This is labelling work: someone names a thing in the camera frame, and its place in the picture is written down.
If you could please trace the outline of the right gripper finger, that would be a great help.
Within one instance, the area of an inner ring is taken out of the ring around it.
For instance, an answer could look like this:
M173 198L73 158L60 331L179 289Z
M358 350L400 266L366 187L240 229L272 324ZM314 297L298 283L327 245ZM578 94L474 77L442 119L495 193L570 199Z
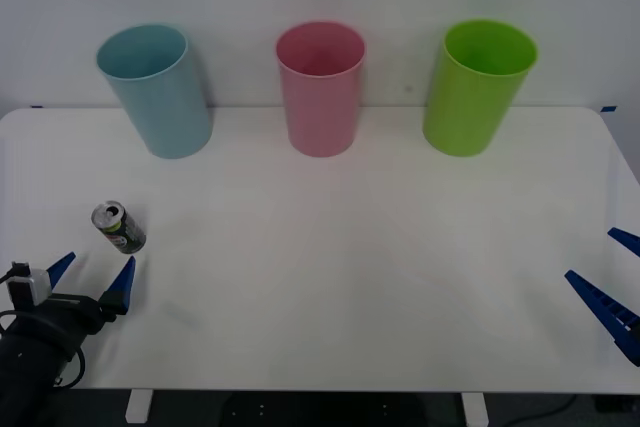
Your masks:
M567 271L565 278L612 337L618 349L632 364L638 366L639 316L575 271Z
M619 228L611 228L607 235L620 243L622 246L631 251L634 255L640 256L640 237L621 230Z

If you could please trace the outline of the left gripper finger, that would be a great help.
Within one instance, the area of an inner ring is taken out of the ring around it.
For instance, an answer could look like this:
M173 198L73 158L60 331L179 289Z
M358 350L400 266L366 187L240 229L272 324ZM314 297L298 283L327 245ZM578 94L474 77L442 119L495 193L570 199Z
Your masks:
M136 270L136 259L130 256L112 284L101 295L101 311L105 317L128 313Z
M56 287L56 285L61 280L66 270L69 268L71 263L75 260L75 258L76 258L76 254L74 252L69 252L64 257L62 257L61 259L59 259L57 262L55 262L49 268L46 269L51 290L53 290Z

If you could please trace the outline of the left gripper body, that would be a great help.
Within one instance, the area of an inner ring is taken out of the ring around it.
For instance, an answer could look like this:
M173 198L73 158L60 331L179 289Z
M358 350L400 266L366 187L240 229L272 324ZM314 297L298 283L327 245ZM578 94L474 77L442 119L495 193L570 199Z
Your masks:
M87 296L53 294L42 303L42 316L71 335L96 335L118 313Z

